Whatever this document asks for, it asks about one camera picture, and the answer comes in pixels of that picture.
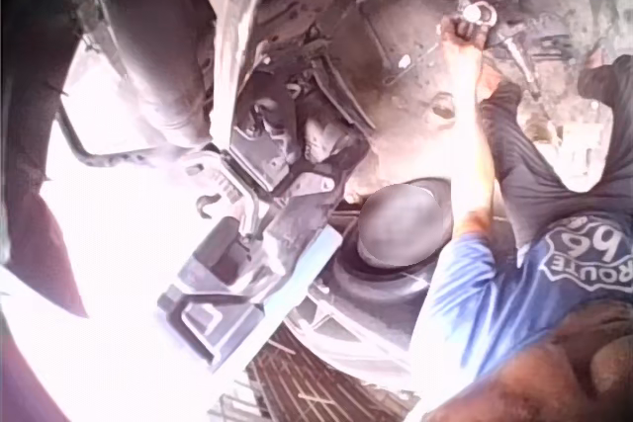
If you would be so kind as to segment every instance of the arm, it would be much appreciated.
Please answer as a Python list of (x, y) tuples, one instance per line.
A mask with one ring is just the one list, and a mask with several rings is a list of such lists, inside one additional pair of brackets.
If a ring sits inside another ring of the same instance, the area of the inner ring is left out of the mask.
[(471, 232), (487, 233), (492, 223), (495, 166), (476, 100), (488, 31), (480, 29), (471, 40), (464, 40), (468, 26), (448, 17), (442, 20), (441, 29), (455, 106), (451, 199), (453, 238), (457, 238)]

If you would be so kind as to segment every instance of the hand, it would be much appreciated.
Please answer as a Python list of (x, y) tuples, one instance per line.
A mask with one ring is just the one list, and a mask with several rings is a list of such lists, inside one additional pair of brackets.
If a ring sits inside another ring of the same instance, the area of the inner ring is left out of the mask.
[(474, 93), (482, 70), (482, 51), (489, 28), (476, 27), (455, 17), (444, 17), (440, 27), (444, 59), (454, 87)]

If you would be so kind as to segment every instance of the mechanic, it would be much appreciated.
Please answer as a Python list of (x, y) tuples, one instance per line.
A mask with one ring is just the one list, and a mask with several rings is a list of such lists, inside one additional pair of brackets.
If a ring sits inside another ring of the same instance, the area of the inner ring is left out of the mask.
[[(601, 180), (574, 193), (522, 133), (520, 88), (483, 62), (486, 30), (467, 31), (442, 21), (455, 220), (411, 343), (415, 420), (631, 421), (631, 56), (604, 65), (598, 46), (580, 74), (579, 93), (611, 108), (613, 131)], [(495, 177), (517, 265), (495, 262), (489, 244)]]

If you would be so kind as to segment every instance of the ground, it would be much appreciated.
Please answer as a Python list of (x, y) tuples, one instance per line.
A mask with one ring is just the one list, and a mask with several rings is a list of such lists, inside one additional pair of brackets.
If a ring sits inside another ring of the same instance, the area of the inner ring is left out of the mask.
[[(569, 188), (587, 190), (601, 174), (610, 139), (611, 112), (577, 95), (576, 80), (583, 56), (601, 37), (612, 58), (633, 52), (633, 0), (513, 0), (533, 14), (562, 17), (579, 53), (571, 64), (538, 63), (543, 96), (535, 102), (525, 93), (519, 123), (538, 124), (553, 132), (551, 143), (539, 144)], [(450, 102), (437, 104), (448, 90), (448, 77), (436, 26), (455, 3), (442, 0), (368, 0), (365, 12), (387, 52), (390, 69), (408, 54), (417, 66), (385, 86), (385, 70), (367, 25), (360, 15), (348, 16), (332, 46), (362, 107), (376, 124), (372, 153), (348, 185), (348, 196), (366, 196), (383, 186), (420, 177), (451, 174)], [(517, 68), (498, 61), (501, 71), (524, 85)]]

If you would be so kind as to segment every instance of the blue t-shirt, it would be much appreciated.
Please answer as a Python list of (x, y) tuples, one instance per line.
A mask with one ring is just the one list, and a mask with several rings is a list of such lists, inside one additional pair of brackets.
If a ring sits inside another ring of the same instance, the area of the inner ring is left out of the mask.
[(495, 263), (481, 235), (450, 242), (411, 341), (426, 409), (541, 340), (590, 301), (633, 303), (632, 254), (631, 230), (599, 215), (555, 222), (518, 265)]

